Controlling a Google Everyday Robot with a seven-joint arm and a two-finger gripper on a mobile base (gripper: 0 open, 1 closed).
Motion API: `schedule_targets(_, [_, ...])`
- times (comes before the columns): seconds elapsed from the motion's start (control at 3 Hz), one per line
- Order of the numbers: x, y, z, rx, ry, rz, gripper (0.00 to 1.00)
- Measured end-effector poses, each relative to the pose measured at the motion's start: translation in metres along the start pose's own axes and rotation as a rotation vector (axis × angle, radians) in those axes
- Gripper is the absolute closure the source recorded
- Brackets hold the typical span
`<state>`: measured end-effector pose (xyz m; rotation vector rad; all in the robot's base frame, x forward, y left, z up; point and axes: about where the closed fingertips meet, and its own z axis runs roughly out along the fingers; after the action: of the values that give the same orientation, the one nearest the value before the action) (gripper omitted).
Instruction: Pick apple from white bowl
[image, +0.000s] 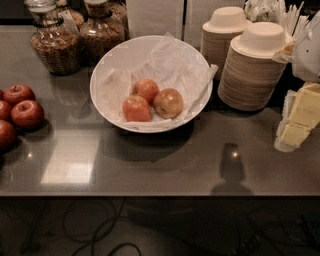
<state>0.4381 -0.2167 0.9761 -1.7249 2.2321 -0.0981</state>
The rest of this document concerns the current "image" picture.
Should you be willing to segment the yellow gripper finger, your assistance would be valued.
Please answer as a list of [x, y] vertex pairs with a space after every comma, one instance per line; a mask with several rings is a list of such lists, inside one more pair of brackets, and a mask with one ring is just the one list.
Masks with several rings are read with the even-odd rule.
[[320, 123], [320, 84], [306, 83], [294, 94], [294, 101], [286, 118], [280, 140], [299, 147]]
[[291, 144], [288, 144], [285, 140], [282, 139], [282, 135], [286, 128], [290, 128], [292, 123], [289, 121], [289, 115], [292, 111], [294, 102], [296, 98], [296, 92], [289, 90], [284, 98], [283, 108], [282, 108], [282, 120], [279, 122], [276, 138], [274, 141], [274, 147], [281, 152], [291, 153], [294, 152], [297, 147]]

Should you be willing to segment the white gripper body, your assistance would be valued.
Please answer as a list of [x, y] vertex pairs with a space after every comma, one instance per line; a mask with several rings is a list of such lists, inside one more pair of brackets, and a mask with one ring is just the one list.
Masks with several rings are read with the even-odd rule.
[[320, 11], [272, 59], [282, 64], [290, 63], [295, 77], [305, 82], [319, 83]]

